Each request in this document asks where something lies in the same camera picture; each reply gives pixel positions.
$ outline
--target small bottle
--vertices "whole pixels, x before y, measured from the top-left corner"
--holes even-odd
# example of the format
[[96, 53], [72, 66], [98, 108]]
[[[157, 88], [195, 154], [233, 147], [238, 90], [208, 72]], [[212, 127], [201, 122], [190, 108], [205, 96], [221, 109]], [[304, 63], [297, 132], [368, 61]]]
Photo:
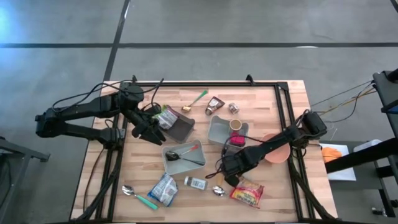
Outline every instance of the small bottle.
[[199, 190], [206, 190], [207, 188], [207, 181], [194, 177], [186, 177], [184, 180], [184, 184]]
[[239, 107], [238, 107], [235, 103], [230, 103], [230, 104], [228, 105], [228, 108], [229, 108], [229, 111], [230, 111], [232, 114], [236, 114], [237, 112], [239, 112]]

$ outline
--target wooden table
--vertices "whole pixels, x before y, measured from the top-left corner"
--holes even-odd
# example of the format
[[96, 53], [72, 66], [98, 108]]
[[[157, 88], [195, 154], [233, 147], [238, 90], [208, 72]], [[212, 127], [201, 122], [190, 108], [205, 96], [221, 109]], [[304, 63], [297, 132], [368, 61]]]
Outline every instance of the wooden table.
[[[292, 105], [295, 116], [299, 116], [310, 107], [303, 81], [287, 81], [289, 84]], [[179, 110], [183, 105], [189, 105], [205, 88], [203, 87], [160, 87], [155, 101], [168, 104]], [[226, 106], [214, 114], [223, 119], [239, 118], [249, 123], [249, 136], [260, 139], [265, 134], [279, 133], [280, 119], [275, 100], [275, 90], [269, 87], [209, 87], [209, 94], [199, 100], [192, 108], [188, 117], [195, 119], [195, 130], [188, 139], [192, 141], [199, 139], [205, 151], [206, 166], [200, 170], [174, 175], [178, 185], [178, 195], [171, 207], [164, 207], [157, 203], [159, 209], [153, 211], [143, 205], [135, 197], [129, 197], [121, 192], [121, 186], [131, 185], [136, 193], [146, 194], [159, 181], [164, 173], [161, 150], [165, 146], [173, 146], [177, 143], [167, 141], [163, 146], [157, 146], [149, 142], [136, 139], [131, 136], [132, 125], [127, 127], [127, 137], [124, 146], [123, 161], [118, 185], [118, 194], [114, 208], [114, 222], [287, 222], [297, 221], [293, 193], [290, 184], [287, 163], [270, 164], [266, 161], [260, 162], [257, 168], [245, 173], [245, 177], [265, 186], [264, 194], [260, 202], [260, 209], [249, 207], [239, 201], [224, 197], [217, 197], [211, 191], [216, 185], [216, 178], [210, 179], [209, 188], [201, 191], [187, 187], [183, 184], [185, 176], [189, 175], [204, 179], [209, 173], [215, 171], [215, 162], [220, 158], [221, 148], [210, 144], [207, 140], [207, 130], [211, 116], [204, 111], [212, 96], [225, 101]], [[110, 94], [112, 88], [104, 88], [102, 95]], [[148, 104], [152, 93], [146, 93], [142, 105]], [[290, 124], [285, 101], [285, 117], [287, 125]], [[240, 107], [238, 114], [230, 114], [227, 105], [231, 102]], [[94, 128], [105, 128], [104, 119], [95, 118]], [[257, 144], [248, 141], [247, 146]], [[80, 177], [76, 199], [73, 206], [71, 218], [78, 217], [82, 213], [83, 195], [87, 185], [94, 161], [98, 157], [102, 145], [91, 141], [88, 145], [83, 170]], [[103, 153], [88, 191], [87, 204], [89, 204], [98, 193], [103, 175], [105, 153]], [[326, 210], [337, 217], [333, 196], [326, 175], [321, 151], [317, 146], [307, 148], [307, 155], [304, 157], [307, 169], [308, 181], [311, 191], [326, 208]], [[223, 188], [231, 191], [231, 187], [224, 182]], [[300, 190], [300, 198], [304, 214], [307, 214], [303, 193]], [[103, 216], [108, 211], [108, 203], [104, 203]]]

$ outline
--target spoon with green handle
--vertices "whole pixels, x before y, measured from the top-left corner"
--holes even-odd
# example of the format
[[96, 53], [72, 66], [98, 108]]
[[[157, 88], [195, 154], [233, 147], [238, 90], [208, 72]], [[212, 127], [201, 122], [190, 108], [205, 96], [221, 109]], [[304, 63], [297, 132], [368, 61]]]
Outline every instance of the spoon with green handle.
[[157, 205], [155, 205], [154, 203], [148, 201], [147, 199], [145, 199], [144, 197], [142, 197], [140, 195], [136, 195], [134, 193], [133, 187], [128, 186], [128, 185], [123, 185], [122, 186], [122, 191], [126, 195], [134, 195], [134, 196], [136, 196], [138, 198], [138, 200], [140, 200], [142, 203], [146, 204], [148, 207], [150, 207], [153, 210], [157, 210]]
[[181, 108], [181, 110], [183, 111], [183, 112], [188, 112], [188, 111], [190, 111], [191, 110], [191, 108], [192, 108], [192, 105], [194, 104], [194, 103], [196, 103], [200, 98], [202, 98], [204, 95], [206, 95], [208, 92], [207, 92], [207, 90], [203, 90], [203, 92], [201, 93], [201, 95], [200, 96], [198, 96], [198, 98], [196, 98], [190, 105], [188, 105], [188, 106], [183, 106], [182, 108]]

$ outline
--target orange object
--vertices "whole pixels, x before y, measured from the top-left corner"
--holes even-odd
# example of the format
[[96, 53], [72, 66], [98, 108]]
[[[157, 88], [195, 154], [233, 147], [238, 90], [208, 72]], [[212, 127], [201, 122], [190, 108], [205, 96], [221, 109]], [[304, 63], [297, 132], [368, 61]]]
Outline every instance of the orange object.
[[[274, 137], [276, 134], [266, 134], [261, 141], [269, 140]], [[283, 146], [277, 148], [276, 150], [266, 154], [265, 160], [271, 163], [281, 163], [285, 162], [287, 158], [290, 156], [290, 146], [289, 144], [284, 144]]]
[[323, 161], [326, 162], [330, 162], [332, 160], [338, 159], [341, 156], [343, 156], [341, 154], [341, 152], [337, 149], [333, 149], [331, 147], [324, 147], [322, 149], [322, 157], [323, 157]]

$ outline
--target pink bowl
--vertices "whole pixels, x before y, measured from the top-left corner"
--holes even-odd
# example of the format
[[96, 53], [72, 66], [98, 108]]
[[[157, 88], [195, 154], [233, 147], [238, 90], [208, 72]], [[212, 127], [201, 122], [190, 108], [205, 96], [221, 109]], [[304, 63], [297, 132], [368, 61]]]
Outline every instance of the pink bowl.
[[[272, 137], [274, 137], [276, 134], [266, 134], [261, 141], [266, 141]], [[265, 160], [271, 163], [282, 163], [287, 160], [290, 156], [290, 146], [289, 144], [284, 144], [283, 146], [275, 149], [274, 151], [266, 154]]]

